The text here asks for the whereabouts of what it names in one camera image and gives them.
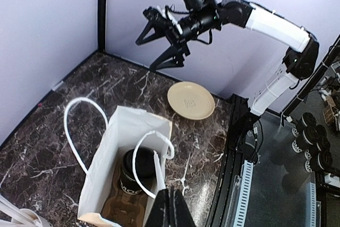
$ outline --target round plate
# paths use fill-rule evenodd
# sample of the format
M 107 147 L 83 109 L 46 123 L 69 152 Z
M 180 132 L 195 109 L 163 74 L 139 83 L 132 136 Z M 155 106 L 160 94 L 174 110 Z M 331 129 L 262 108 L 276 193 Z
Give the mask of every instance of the round plate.
M 190 120 L 209 117 L 215 109 L 215 101 L 204 87 L 193 82 L 178 82 L 168 91 L 168 101 L 172 109 Z

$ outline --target white wall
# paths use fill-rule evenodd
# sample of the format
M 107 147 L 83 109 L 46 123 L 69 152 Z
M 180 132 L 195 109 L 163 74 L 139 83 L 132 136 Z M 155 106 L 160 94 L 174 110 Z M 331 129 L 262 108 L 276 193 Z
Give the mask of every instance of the white wall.
M 340 0 L 252 1 L 276 10 L 314 33 L 320 42 L 318 63 L 339 34 Z M 135 45 L 147 24 L 142 11 L 150 5 L 165 4 L 175 4 L 177 10 L 185 11 L 182 0 L 108 0 L 107 3 L 107 51 L 147 66 L 169 44 L 166 39 L 160 39 L 143 46 Z M 279 66 L 287 46 L 257 32 L 229 25 L 221 32 L 214 31 L 212 45 L 189 42 L 189 49 L 191 55 L 186 58 L 184 68 L 163 72 L 197 82 L 223 97 L 231 93 L 250 97 Z M 270 108 L 280 112 L 297 91 L 287 91 Z
M 0 144 L 97 49 L 97 0 L 0 0 Z

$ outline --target marble tabletop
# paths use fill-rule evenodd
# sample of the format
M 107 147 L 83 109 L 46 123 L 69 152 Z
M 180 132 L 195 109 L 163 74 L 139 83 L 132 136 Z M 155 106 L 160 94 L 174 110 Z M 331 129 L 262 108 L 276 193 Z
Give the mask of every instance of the marble tabletop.
M 202 121 L 177 115 L 167 102 L 175 81 L 96 53 L 50 93 L 0 150 L 0 193 L 19 208 L 30 208 L 54 227 L 91 226 L 77 220 L 85 174 L 72 154 L 63 112 L 73 98 L 96 101 L 111 116 L 117 105 L 143 108 L 173 121 L 175 158 L 166 163 L 166 184 L 182 190 L 197 227 L 205 226 L 217 187 L 231 106 L 215 98 L 215 111 Z M 69 132 L 88 167 L 105 124 L 98 111 L 81 103 L 69 114 Z M 0 219 L 8 217 L 0 214 Z

